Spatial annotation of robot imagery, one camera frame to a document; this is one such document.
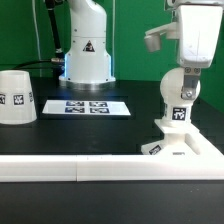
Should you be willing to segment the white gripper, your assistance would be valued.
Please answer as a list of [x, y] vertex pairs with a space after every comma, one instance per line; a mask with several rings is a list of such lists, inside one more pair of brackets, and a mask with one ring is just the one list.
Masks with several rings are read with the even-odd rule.
[[201, 75], [200, 68], [209, 68], [215, 54], [222, 7], [180, 5], [176, 12], [179, 28], [179, 63], [185, 67], [181, 98], [195, 100]]

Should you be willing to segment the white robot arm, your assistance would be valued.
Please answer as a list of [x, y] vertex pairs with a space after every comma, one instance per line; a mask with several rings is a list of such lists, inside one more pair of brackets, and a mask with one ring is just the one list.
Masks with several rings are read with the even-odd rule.
[[[182, 68], [180, 97], [197, 97], [201, 70], [211, 66], [224, 13], [224, 0], [164, 0], [174, 14], [165, 25], [145, 32], [147, 49], [161, 49], [161, 37], [178, 41], [177, 63]], [[103, 85], [111, 76], [111, 57], [106, 51], [107, 16], [93, 0], [68, 0], [71, 18], [71, 47], [65, 54], [63, 85]]]

